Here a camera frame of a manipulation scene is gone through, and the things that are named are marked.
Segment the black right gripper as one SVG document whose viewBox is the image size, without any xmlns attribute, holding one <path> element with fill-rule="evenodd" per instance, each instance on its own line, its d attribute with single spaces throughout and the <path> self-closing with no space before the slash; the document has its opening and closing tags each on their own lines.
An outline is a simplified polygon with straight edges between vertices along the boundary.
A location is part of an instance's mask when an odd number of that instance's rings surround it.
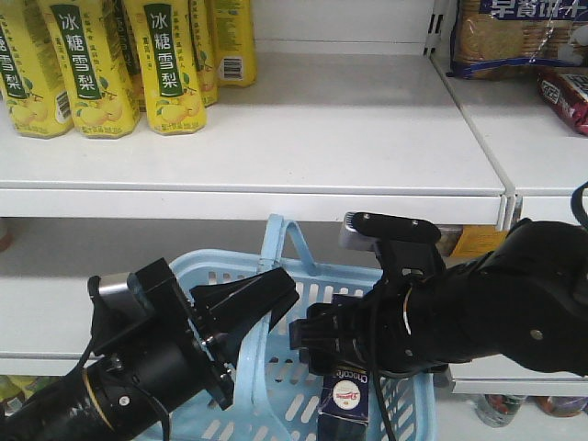
<svg viewBox="0 0 588 441">
<path fill-rule="evenodd" d="M 314 303 L 289 325 L 300 362 L 316 376 L 368 365 L 388 377 L 446 369 L 447 306 L 436 283 L 447 267 L 436 243 L 372 238 L 345 246 L 374 253 L 380 279 L 361 301 Z"/>
</svg>

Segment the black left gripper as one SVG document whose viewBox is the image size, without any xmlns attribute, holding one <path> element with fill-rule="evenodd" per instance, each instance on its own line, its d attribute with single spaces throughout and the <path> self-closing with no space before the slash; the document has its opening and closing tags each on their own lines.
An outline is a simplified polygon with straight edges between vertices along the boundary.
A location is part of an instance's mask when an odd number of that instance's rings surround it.
<svg viewBox="0 0 588 441">
<path fill-rule="evenodd" d="M 300 298 L 296 283 L 281 267 L 218 285 L 190 290 L 194 312 L 164 259 L 134 272 L 152 311 L 129 320 L 94 305 L 93 352 L 100 361 L 89 368 L 89 382 L 104 408 L 122 397 L 145 395 L 173 410 L 201 391 L 222 409 L 232 405 L 233 382 L 222 364 L 200 346 L 194 324 L 211 354 L 221 363 L 238 360 L 241 343 L 266 315 L 270 328 Z"/>
</svg>

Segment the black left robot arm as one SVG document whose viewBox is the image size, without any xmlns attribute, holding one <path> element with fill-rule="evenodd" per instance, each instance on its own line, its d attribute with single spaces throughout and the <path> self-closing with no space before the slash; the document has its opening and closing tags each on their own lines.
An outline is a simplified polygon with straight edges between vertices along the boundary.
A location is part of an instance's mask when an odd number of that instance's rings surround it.
<svg viewBox="0 0 588 441">
<path fill-rule="evenodd" d="M 131 440 L 206 392 L 232 406 L 231 368 L 264 317 L 297 302 L 282 268 L 185 292 L 164 259 L 120 277 L 94 276 L 91 337 L 75 367 L 1 420 L 4 440 Z"/>
</svg>

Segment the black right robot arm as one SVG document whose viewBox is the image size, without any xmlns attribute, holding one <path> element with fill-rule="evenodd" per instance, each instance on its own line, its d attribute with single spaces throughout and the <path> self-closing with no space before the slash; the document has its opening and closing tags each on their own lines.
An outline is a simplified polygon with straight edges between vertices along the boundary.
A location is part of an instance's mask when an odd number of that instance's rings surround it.
<svg viewBox="0 0 588 441">
<path fill-rule="evenodd" d="M 521 220 L 494 251 L 446 267 L 430 222 L 360 213 L 350 226 L 382 274 L 362 298 L 316 303 L 289 326 L 289 345 L 313 374 L 348 364 L 402 378 L 501 355 L 586 375 L 585 229 Z"/>
</svg>

